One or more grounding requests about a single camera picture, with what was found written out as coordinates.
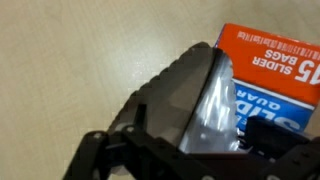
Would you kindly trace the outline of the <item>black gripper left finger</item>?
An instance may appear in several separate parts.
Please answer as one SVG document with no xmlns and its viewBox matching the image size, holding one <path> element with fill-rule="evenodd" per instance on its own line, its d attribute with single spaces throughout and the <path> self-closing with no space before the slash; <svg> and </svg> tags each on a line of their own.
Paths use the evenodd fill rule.
<svg viewBox="0 0 320 180">
<path fill-rule="evenodd" d="M 177 145 L 218 53 L 197 43 L 135 90 L 105 131 L 83 136 L 62 180 L 108 180 L 117 168 L 136 180 L 181 179 Z"/>
</svg>

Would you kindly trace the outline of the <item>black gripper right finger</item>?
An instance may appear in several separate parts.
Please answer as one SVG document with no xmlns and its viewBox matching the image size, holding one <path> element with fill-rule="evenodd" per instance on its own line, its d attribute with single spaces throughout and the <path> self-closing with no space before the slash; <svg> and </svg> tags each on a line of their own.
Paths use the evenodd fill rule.
<svg viewBox="0 0 320 180">
<path fill-rule="evenodd" d="M 247 119 L 245 141 L 270 162 L 259 180 L 319 180 L 320 137 L 308 138 L 260 116 Z"/>
</svg>

